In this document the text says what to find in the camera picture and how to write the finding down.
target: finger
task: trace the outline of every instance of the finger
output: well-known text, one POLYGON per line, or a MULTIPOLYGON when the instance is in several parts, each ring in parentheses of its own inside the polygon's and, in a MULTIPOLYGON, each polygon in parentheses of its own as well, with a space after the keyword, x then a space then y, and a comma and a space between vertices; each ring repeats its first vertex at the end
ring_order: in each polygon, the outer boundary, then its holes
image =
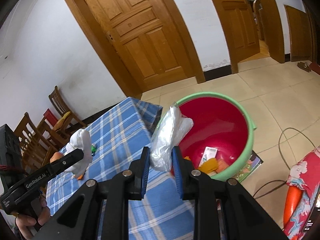
POLYGON ((41 214, 38 217, 38 222, 41 226, 43 226, 50 219, 50 209, 45 206, 42 208, 41 214))
POLYGON ((16 219, 16 224, 26 240, 30 240, 33 237, 27 227, 34 226, 36 224, 36 220, 34 218, 27 215, 19 214, 16 219))
POLYGON ((47 201, 45 200, 45 198, 43 196, 40 196, 40 204, 42 207, 47 206, 47 201))

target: plastic bag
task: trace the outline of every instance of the plastic bag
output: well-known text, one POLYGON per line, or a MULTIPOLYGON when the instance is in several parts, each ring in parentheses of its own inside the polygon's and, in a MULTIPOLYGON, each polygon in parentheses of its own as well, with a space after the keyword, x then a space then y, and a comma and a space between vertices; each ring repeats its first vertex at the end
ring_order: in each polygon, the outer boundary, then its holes
POLYGON ((177 103, 173 103, 152 135, 150 166, 156 171, 170 171, 172 148, 181 142, 192 126, 193 120, 183 116, 177 103))

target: screw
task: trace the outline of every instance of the screw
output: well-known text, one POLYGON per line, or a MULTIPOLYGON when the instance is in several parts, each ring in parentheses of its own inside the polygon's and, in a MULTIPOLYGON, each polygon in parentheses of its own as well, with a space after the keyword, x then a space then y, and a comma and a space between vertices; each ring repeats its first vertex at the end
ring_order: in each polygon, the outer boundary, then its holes
POLYGON ((231 185, 231 186, 235 186, 237 185, 238 181, 236 179, 229 179, 228 180, 228 183, 231 185))
POLYGON ((94 184, 96 184, 96 182, 93 179, 89 179, 85 184, 88 187, 92 187, 92 186, 94 186, 94 184))
POLYGON ((199 171, 199 170, 193 170, 193 171, 191 171, 191 175, 192 175, 192 176, 197 177, 197 176, 200 176, 200 174, 201 174, 201 171, 199 171))
POLYGON ((132 171, 130 171, 130 170, 125 170, 122 172, 122 175, 125 177, 129 177, 129 176, 131 176, 131 174, 132 174, 132 171))

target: paper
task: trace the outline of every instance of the paper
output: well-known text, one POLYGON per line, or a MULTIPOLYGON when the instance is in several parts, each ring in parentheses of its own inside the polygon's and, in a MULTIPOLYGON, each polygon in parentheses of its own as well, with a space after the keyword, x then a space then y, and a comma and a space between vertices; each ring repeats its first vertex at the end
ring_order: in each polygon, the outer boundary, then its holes
POLYGON ((215 158, 217 155, 217 148, 212 148, 212 147, 206 147, 204 149, 201 161, 199 163, 199 166, 201 166, 204 162, 206 162, 207 160, 211 159, 211 158, 215 158))

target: orange cushion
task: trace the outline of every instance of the orange cushion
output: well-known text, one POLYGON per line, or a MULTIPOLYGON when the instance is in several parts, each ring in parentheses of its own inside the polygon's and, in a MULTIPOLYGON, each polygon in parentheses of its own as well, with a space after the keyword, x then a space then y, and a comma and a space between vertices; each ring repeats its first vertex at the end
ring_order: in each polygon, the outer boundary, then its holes
POLYGON ((70 111, 69 111, 69 112, 66 112, 66 113, 64 114, 64 116, 61 117, 61 118, 57 121, 57 123, 54 125, 54 127, 52 128, 52 130, 54 130, 54 131, 59 130, 59 129, 62 127, 62 125, 64 124, 65 120, 70 116, 70 114, 71 114, 70 111))

